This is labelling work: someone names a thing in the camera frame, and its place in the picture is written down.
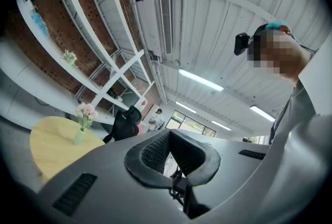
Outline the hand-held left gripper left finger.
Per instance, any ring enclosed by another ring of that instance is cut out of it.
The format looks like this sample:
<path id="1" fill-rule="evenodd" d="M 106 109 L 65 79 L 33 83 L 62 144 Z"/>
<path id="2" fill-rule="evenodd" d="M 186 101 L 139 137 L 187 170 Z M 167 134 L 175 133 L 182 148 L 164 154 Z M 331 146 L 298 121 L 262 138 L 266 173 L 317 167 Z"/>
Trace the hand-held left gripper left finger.
<path id="1" fill-rule="evenodd" d="M 168 129 L 158 132 L 133 146 L 125 156 L 127 171 L 145 187 L 172 188 L 172 181 L 163 174 L 170 153 L 169 132 Z"/>

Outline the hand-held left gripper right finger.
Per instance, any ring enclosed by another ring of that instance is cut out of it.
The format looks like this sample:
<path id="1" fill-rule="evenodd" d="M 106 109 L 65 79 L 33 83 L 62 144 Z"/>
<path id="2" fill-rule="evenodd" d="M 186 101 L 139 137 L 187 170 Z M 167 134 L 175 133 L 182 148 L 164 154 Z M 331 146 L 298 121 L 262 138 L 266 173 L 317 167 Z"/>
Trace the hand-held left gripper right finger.
<path id="1" fill-rule="evenodd" d="M 207 184 L 221 164 L 219 153 L 177 130 L 169 132 L 169 148 L 190 187 Z"/>

